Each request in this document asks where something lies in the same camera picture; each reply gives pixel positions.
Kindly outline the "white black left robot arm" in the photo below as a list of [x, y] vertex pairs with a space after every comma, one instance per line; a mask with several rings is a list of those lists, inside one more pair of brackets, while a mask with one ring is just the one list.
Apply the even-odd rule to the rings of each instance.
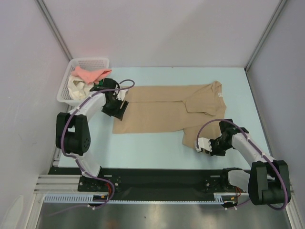
[[91, 135], [89, 121], [96, 112], [122, 120], [129, 104], [125, 100], [128, 90], [135, 86], [134, 80], [125, 79], [120, 83], [106, 78], [102, 85], [95, 85], [88, 96], [76, 107], [66, 113], [59, 113], [56, 118], [56, 147], [65, 157], [72, 158], [83, 177], [89, 178], [89, 186], [99, 191], [105, 184], [115, 189], [115, 185], [100, 176], [102, 167], [89, 152]]

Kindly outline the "beige t shirt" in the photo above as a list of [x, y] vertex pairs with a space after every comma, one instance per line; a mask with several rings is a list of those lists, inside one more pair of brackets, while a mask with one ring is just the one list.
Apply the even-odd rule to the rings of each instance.
[[125, 96], [123, 119], [114, 120], [114, 134], [165, 133], [182, 130], [182, 144], [194, 148], [196, 138], [220, 136], [217, 119], [226, 111], [222, 84], [135, 86]]

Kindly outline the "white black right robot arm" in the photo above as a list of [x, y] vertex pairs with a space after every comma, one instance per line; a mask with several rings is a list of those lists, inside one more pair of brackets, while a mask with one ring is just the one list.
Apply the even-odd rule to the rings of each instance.
[[249, 172], [240, 168], [227, 169], [220, 179], [224, 191], [238, 187], [248, 193], [254, 205], [267, 205], [282, 210], [291, 200], [288, 189], [288, 164], [265, 154], [252, 140], [247, 129], [238, 127], [231, 119], [217, 119], [221, 135], [216, 139], [197, 136], [195, 145], [210, 156], [225, 156], [226, 151], [238, 151], [251, 167]]

